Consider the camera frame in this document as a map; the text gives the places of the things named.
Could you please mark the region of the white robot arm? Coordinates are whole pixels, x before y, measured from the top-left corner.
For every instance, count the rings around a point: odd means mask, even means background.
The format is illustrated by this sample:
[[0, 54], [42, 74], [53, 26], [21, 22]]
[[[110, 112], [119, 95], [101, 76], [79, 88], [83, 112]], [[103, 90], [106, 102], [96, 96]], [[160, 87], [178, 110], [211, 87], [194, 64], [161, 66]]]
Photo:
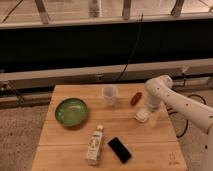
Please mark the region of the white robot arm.
[[207, 150], [200, 171], [213, 171], [213, 108], [173, 91], [172, 86], [169, 75], [149, 79], [144, 85], [147, 92], [145, 106], [149, 111], [155, 111], [164, 102], [206, 133]]

